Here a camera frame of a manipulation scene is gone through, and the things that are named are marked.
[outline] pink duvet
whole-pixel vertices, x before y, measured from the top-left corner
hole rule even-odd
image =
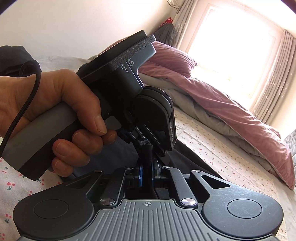
[[[290,149],[281,140],[275,129],[263,124],[228,96],[205,82],[187,78],[180,73],[150,61],[146,62],[139,69],[139,72],[152,77],[168,79],[186,91],[204,109],[220,117],[249,142],[269,161],[288,187],[294,188],[295,175]]]

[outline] red fabric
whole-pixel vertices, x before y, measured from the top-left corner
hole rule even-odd
[[[162,23],[162,25],[165,25],[165,24],[167,24],[167,23],[173,23],[173,19],[171,18],[171,17],[169,17],[167,20],[165,20],[163,23]]]

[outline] white wall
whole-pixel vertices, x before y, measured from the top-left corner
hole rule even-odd
[[[166,0],[18,0],[0,15],[0,46],[32,55],[89,58],[175,16]]]

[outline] gray curtain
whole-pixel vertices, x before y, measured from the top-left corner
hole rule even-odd
[[[173,25],[175,26],[176,33],[172,42],[172,47],[177,49],[180,47],[184,33],[187,29],[189,20],[197,2],[198,0],[185,0],[182,7],[180,8],[180,11],[175,16]]]
[[[285,30],[266,84],[251,112],[270,125],[283,102],[296,69],[296,39]]]

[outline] bright window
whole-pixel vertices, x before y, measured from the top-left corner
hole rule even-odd
[[[271,22],[229,2],[216,1],[217,5],[208,4],[204,10],[188,48],[188,54],[198,63],[192,77],[249,108],[254,93],[267,78],[281,31],[274,32]]]

